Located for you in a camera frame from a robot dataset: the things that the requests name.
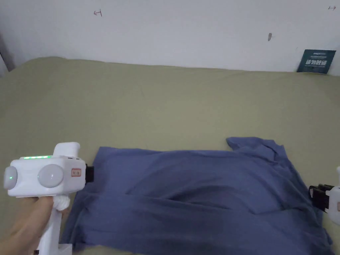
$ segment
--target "blue cloth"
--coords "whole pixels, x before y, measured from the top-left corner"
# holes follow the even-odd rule
[[[62,236],[148,255],[333,254],[283,146],[229,138],[233,151],[101,147]]]

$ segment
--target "mattress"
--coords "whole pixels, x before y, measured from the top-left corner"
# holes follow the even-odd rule
[[[306,185],[337,185],[339,84],[307,73],[39,58],[0,79],[0,164],[63,141],[79,142],[91,164],[100,146],[228,150],[225,137],[257,136],[284,144]],[[6,192],[0,202],[4,235],[17,204]],[[324,226],[339,251],[340,228],[327,216]]]

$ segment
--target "gripper handle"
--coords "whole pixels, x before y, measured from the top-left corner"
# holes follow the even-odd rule
[[[43,233],[39,246],[35,251],[38,255],[71,255],[72,245],[59,245],[59,233],[62,222],[62,214],[55,208],[52,209],[50,220],[47,223],[45,232]]]

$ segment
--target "white knob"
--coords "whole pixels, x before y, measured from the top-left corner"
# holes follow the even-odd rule
[[[38,173],[38,181],[46,188],[58,186],[64,178],[64,171],[61,166],[49,164],[44,166]]]
[[[17,184],[17,180],[18,180],[17,169],[12,166],[6,167],[3,179],[3,187],[8,190],[13,189]]]

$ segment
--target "finger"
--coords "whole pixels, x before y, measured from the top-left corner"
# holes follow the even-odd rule
[[[70,209],[66,208],[65,210],[62,210],[62,211],[59,211],[59,212],[62,213],[62,219],[63,219],[64,217],[67,217],[69,215]]]
[[[33,206],[26,226],[36,236],[41,236],[51,216],[53,208],[52,197],[41,197]]]

